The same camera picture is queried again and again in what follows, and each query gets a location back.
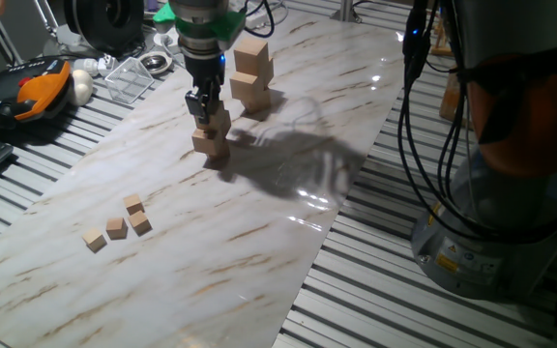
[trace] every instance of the tabletop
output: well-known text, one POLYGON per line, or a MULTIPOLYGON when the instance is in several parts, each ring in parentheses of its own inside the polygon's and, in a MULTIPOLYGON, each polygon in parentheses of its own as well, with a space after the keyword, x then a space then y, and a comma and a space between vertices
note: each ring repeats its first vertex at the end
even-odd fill
MULTIPOLYGON (((269 347, 401 87, 395 32, 291 14, 269 39, 273 106, 221 93, 231 159, 192 149, 177 70, 0 238, 14 347, 269 347), (81 236, 138 193, 153 230, 81 236)), ((227 53, 227 77, 234 72, 227 53)))

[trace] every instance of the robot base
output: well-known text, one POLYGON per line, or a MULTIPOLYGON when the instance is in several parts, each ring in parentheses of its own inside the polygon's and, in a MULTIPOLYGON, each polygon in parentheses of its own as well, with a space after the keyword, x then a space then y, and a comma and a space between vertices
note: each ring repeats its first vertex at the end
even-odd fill
MULTIPOLYGON (((519 188, 515 178, 505 178, 492 171, 481 160, 480 153, 474 154, 473 158, 472 185, 480 218, 485 217, 488 224, 495 221, 498 226, 513 229, 525 225, 526 220, 536 223, 546 215, 543 201, 546 202, 547 198, 543 195, 537 199, 527 193, 530 190, 537 192, 537 189, 519 188), (515 206, 510 213, 501 213, 508 211, 506 205, 510 204, 509 201, 518 204, 512 197, 520 197, 526 202, 522 208, 515 206), (535 199, 540 203, 531 204, 535 199)), ((466 161, 457 170, 451 192, 455 205, 474 217, 467 165, 466 161)), ((537 185, 546 186, 546 182, 537 185)), ((439 203, 433 211, 455 230, 473 235, 439 203)), ((483 300, 526 298, 557 255, 557 235, 531 245, 481 242, 457 236, 429 214, 417 221, 411 244, 416 262, 431 280, 459 296, 483 300)))

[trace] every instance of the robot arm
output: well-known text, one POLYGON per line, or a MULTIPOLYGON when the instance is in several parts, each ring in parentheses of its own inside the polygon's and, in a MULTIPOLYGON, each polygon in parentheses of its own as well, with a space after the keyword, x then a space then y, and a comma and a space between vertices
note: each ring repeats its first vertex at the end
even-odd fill
POLYGON ((223 53, 242 33, 246 14, 230 12, 228 0, 170 0, 169 6, 195 87, 186 95, 187 106, 199 123, 208 124, 224 83, 223 53))

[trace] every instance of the metal slatted table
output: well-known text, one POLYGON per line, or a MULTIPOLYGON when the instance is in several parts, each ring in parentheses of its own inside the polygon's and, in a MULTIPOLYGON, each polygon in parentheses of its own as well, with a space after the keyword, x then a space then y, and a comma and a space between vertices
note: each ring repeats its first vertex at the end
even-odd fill
MULTIPOLYGON (((320 15, 331 15, 340 6, 338 0, 289 0, 287 5, 320 15)), ((401 35, 409 10, 383 3, 365 5, 358 13, 364 24, 401 35)), ((434 58, 432 63, 448 68, 452 62, 434 58)), ((444 74, 425 67, 412 95, 415 139, 429 172, 450 127, 438 116, 445 85, 444 74)), ((111 101, 103 82, 95 86, 88 105, 69 107, 56 119, 6 138, 15 145, 15 156, 0 167, 0 235, 134 108, 111 101)), ((557 336, 555 294, 539 290, 526 304, 467 300, 438 288, 414 263, 408 238, 424 209, 398 156, 401 102, 399 96, 287 313, 275 347, 547 345, 557 336)), ((461 139, 456 163, 466 154, 461 139)), ((425 198, 434 200, 427 192, 425 198)))

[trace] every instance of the wooden block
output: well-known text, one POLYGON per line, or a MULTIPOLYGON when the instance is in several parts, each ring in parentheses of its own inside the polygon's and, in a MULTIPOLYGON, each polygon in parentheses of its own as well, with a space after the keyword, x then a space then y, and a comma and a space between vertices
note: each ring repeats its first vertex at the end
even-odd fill
POLYGON ((224 109, 224 104, 221 101, 219 108, 214 115, 210 115, 210 123, 207 125, 201 124, 198 122, 198 119, 195 118, 197 128, 204 131, 216 131, 221 130, 222 135, 227 135, 229 130, 231 129, 231 115, 229 111, 224 109))
POLYGON ((236 71, 260 76, 270 61, 268 43, 263 40, 244 38, 234 49, 236 71))
POLYGON ((218 155, 224 143, 222 130, 195 130, 192 134, 194 151, 211 156, 218 155))
POLYGON ((268 66, 263 73, 262 84, 265 88, 268 88, 270 81, 275 78, 275 59, 270 57, 270 61, 268 62, 268 66))
POLYGON ((222 144, 222 148, 220 148, 219 153, 215 156, 208 155, 208 160, 210 162, 215 162, 215 161, 227 159, 230 156, 231 156, 231 151, 229 150, 229 143, 225 141, 224 144, 222 144))
POLYGON ((252 102, 263 92, 262 78, 243 72, 235 72, 230 79, 231 96, 240 101, 252 102))
POLYGON ((126 239, 128 226, 123 217, 110 218, 106 222, 106 234, 111 240, 126 239))
POLYGON ((222 136, 226 137, 231 130, 231 115, 229 115, 229 111, 226 111, 227 115, 222 120, 222 136))
POLYGON ((138 194, 133 194, 124 198, 124 205, 126 206, 128 215, 132 215, 136 212, 145 212, 145 208, 143 208, 143 203, 141 203, 141 198, 138 194))
POLYGON ((431 48, 431 54, 432 55, 454 57, 453 51, 451 50, 450 47, 439 47, 439 48, 432 47, 431 48))
POLYGON ((248 113, 257 113, 269 108, 271 103, 270 90, 264 90, 255 101, 242 101, 242 105, 248 113))
POLYGON ((145 216, 143 212, 136 212, 128 220, 131 222, 132 229, 137 235, 142 236, 147 231, 152 229, 150 220, 145 216))
POLYGON ((101 232, 98 228, 92 228, 85 232, 83 235, 83 241, 85 241, 87 247, 94 252, 97 252, 102 247, 106 246, 106 239, 103 236, 103 232, 101 232))

